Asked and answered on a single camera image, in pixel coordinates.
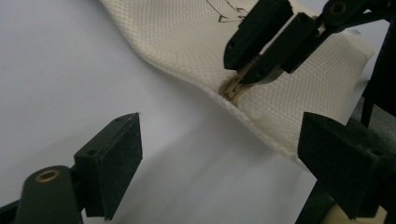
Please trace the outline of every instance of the white fabric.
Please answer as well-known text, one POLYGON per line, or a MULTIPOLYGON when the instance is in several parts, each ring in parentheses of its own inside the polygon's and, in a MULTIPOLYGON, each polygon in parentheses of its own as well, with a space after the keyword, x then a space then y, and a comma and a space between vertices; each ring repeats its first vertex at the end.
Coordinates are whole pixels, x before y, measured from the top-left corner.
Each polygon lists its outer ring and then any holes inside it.
MULTIPOLYGON (((350 34, 332 35, 292 75, 260 85, 239 99, 238 107, 218 95, 235 72, 225 70, 226 43, 255 0, 101 0, 116 24, 147 62, 209 94, 269 147, 291 160, 303 113, 340 119, 370 47, 350 34)), ((313 15, 296 2, 294 12, 313 15)))

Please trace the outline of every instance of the screw hole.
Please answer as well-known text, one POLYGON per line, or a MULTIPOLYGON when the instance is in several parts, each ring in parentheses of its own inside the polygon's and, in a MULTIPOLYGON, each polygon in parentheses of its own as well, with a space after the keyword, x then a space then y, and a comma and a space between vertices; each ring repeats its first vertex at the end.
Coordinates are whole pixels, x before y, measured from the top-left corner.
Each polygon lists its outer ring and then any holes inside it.
POLYGON ((235 42, 230 42, 230 44, 228 45, 228 48, 233 49, 235 47, 235 42))
POLYGON ((260 69, 257 75, 259 75, 259 77, 264 77, 264 70, 260 69))
POLYGON ((332 5, 332 7, 330 8, 330 12, 334 15, 334 16, 339 16, 344 14, 347 11, 347 5, 343 2, 336 2, 332 5))

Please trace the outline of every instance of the brass insert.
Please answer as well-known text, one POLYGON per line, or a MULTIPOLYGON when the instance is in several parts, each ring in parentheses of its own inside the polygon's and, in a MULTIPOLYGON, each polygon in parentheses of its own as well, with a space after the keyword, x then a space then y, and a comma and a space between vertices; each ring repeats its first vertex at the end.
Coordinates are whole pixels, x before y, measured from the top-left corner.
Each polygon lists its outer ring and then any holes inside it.
POLYGON ((47 171, 44 171, 43 173, 37 175, 35 177, 35 182, 46 183, 46 182, 49 182, 49 181, 55 179, 60 174, 61 174, 61 172, 59 170, 47 170, 47 171))
POLYGON ((250 67, 260 58, 260 54, 256 55, 252 60, 250 60, 242 69, 237 71, 237 74, 233 76, 230 80, 221 85, 219 89, 219 94, 223 96, 226 100, 233 103, 233 105, 238 106, 239 97, 253 85, 244 85, 239 82, 242 80, 243 76, 247 73, 250 67))

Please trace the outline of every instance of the black bracket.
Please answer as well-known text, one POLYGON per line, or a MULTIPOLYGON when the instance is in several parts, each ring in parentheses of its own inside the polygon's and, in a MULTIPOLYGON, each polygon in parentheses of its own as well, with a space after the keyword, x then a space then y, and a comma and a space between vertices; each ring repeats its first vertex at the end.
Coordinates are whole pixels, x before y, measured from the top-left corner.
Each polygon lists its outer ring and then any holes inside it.
POLYGON ((351 219, 374 217, 381 205, 386 223, 395 223, 396 155, 361 123, 304 113, 298 155, 318 182, 296 223, 319 224, 308 214, 325 214, 315 209, 329 209, 332 200, 351 219))
POLYGON ((30 175, 21 198, 0 209, 0 223, 82 223, 112 219, 142 160, 138 114, 111 121, 75 154, 72 168, 51 166, 30 175))

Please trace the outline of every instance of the white background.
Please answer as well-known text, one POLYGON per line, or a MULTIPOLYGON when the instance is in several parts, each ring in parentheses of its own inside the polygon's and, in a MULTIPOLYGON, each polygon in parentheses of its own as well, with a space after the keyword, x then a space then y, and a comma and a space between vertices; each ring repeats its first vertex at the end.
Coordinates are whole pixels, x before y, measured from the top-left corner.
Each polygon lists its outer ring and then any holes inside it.
MULTIPOLYGON (((302 2, 319 13, 325 1, 302 2)), ((377 52, 387 24, 358 30, 377 52)), ((144 159, 112 223, 293 223, 315 183, 200 90, 142 61, 99 1, 0 2, 0 206, 133 112, 144 159)))

